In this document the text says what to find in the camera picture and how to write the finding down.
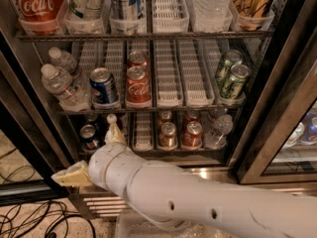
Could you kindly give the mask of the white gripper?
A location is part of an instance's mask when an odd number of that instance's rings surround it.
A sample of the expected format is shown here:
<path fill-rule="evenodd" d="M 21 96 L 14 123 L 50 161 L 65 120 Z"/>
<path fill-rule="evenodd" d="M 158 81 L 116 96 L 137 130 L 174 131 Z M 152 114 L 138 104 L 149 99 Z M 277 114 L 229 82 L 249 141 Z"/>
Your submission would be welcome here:
<path fill-rule="evenodd" d="M 122 196 L 133 172 L 146 160 L 125 146 L 126 140 L 116 123 L 111 123 L 105 143 L 90 158 L 87 166 L 80 161 L 52 175 L 60 186 L 92 186 L 93 184 Z"/>

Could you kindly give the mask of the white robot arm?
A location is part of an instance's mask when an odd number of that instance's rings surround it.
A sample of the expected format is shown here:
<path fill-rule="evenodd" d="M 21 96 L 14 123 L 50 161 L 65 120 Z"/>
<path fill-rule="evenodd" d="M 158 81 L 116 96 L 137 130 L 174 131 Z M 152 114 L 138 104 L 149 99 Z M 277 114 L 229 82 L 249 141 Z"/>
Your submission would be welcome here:
<path fill-rule="evenodd" d="M 239 238 L 316 238 L 317 198 L 212 181 L 170 163 L 147 161 L 118 140 L 90 161 L 54 175 L 63 186 L 95 184 L 121 197 L 165 231 L 189 221 L 209 224 Z"/>

